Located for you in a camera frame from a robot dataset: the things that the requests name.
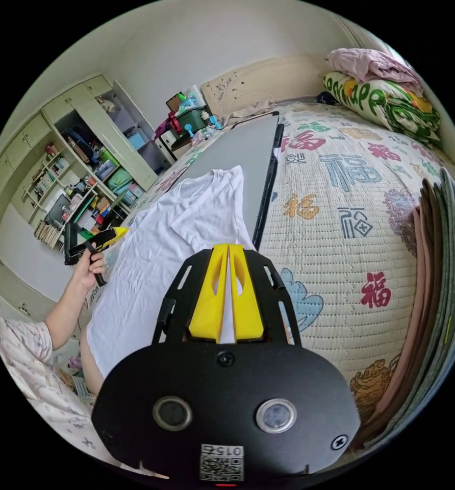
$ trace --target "qr code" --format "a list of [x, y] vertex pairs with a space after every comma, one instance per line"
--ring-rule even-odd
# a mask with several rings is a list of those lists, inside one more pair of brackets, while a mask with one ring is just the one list
[[200, 479], [243, 481], [243, 452], [239, 449], [236, 446], [204, 445], [200, 455]]

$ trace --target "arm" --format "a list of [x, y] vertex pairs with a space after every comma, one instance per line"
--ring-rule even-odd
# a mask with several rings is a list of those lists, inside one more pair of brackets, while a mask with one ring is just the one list
[[91, 260], [93, 262], [90, 263], [90, 252], [86, 250], [76, 264], [63, 295], [45, 321], [53, 350], [59, 349], [71, 338], [86, 294], [96, 283], [95, 274], [105, 272], [103, 254], [95, 254]]
[[85, 303], [88, 289], [74, 277], [70, 279], [63, 296], [47, 317], [45, 324], [53, 341], [53, 350], [62, 347], [72, 336]]

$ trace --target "black handle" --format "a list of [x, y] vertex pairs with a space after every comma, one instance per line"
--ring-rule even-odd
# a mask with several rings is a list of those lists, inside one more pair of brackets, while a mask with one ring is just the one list
[[[96, 248], [91, 244], [90, 240], [86, 240], [85, 246], [90, 251], [91, 255], [94, 255], [97, 253]], [[105, 286], [107, 284], [106, 280], [103, 278], [103, 276], [101, 274], [95, 274], [95, 278], [96, 278], [96, 283], [100, 287]]]

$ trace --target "headboard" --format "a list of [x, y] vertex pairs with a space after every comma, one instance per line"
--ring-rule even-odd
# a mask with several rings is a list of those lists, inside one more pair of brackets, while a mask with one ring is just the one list
[[313, 97], [322, 92], [326, 54], [271, 58], [229, 71], [201, 86], [213, 114], [224, 117], [258, 102]]

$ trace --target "person's hand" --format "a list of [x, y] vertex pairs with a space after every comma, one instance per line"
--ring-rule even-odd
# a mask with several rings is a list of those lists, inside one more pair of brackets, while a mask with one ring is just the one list
[[105, 260], [102, 253], [90, 254], [90, 251], [86, 249], [74, 267], [73, 277], [76, 281], [83, 286], [87, 291], [92, 288], [96, 283], [95, 274], [105, 273]]

